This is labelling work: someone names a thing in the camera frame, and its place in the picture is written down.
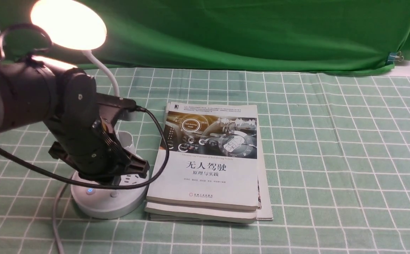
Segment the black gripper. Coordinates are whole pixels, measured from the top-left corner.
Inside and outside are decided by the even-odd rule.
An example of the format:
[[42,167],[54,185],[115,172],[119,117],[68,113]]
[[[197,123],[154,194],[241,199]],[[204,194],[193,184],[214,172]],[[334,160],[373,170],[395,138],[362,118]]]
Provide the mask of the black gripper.
[[49,154],[75,169],[80,178],[101,185],[116,185],[123,175],[146,178],[148,161],[126,150],[115,125],[99,116],[96,94],[67,96],[48,119],[48,130],[56,138]]

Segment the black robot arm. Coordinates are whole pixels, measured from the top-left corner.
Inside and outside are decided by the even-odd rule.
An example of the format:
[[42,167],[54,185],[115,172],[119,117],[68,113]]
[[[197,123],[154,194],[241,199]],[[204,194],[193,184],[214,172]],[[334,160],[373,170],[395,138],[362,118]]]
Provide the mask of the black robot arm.
[[0,133],[42,122],[55,137],[49,149],[83,180],[118,185],[123,175],[146,178],[149,163],[127,151],[116,122],[140,107],[97,92],[82,69],[48,58],[0,61]]

